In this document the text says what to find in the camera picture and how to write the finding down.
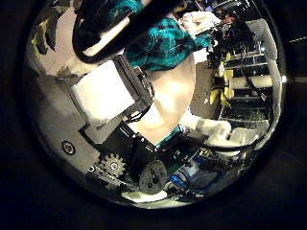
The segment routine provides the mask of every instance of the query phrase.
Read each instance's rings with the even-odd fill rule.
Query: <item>black cable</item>
[[[154,99],[154,86],[152,84],[152,82],[145,76],[145,75],[142,75],[142,81],[145,80],[150,89],[151,89],[151,98]],[[131,124],[131,123],[135,123],[135,122],[139,122],[141,121],[141,119],[148,113],[148,111],[151,109],[152,105],[148,106],[144,111],[130,117],[128,120],[126,120],[126,123],[127,124]]]
[[[132,44],[132,42],[145,33],[152,25],[160,21],[167,13],[172,11],[180,2],[180,0],[153,0],[148,7],[140,12],[121,33],[115,36],[105,48],[100,50],[94,56],[87,56],[81,49],[79,44],[79,27],[82,18],[80,15],[77,15],[72,39],[76,56],[81,61],[91,64],[107,61],[125,47]]]

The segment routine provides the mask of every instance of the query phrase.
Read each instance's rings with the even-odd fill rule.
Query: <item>gray gear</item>
[[[123,158],[114,153],[107,155],[105,160],[102,161],[102,164],[106,173],[116,178],[122,175],[125,171],[126,163],[124,163]]]

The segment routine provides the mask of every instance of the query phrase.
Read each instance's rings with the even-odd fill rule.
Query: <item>black hose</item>
[[[105,48],[100,50],[94,56],[87,56],[82,51],[79,44],[79,27],[82,18],[78,15],[73,33],[73,48],[76,56],[85,63],[103,63],[108,58],[115,56],[125,47],[132,44],[140,35],[145,33],[152,25],[160,21],[168,12],[172,11],[174,7],[180,3],[180,0],[153,0],[148,7],[140,12],[134,20],[112,39]]]
[[[247,53],[248,53],[248,46],[247,46],[246,44],[244,45],[244,48],[242,49],[242,53],[241,53],[241,73],[242,73],[242,75],[246,78],[246,81],[247,81],[247,84],[248,84],[249,88],[250,88],[251,90],[255,91],[255,92],[257,93],[258,97],[259,97],[263,102],[265,102],[266,99],[267,99],[267,96],[264,95],[264,94],[260,91],[260,89],[258,89],[258,88],[253,84],[251,78],[248,77],[248,76],[246,75],[246,72],[245,72],[245,69],[246,69],[246,55],[247,55]]]

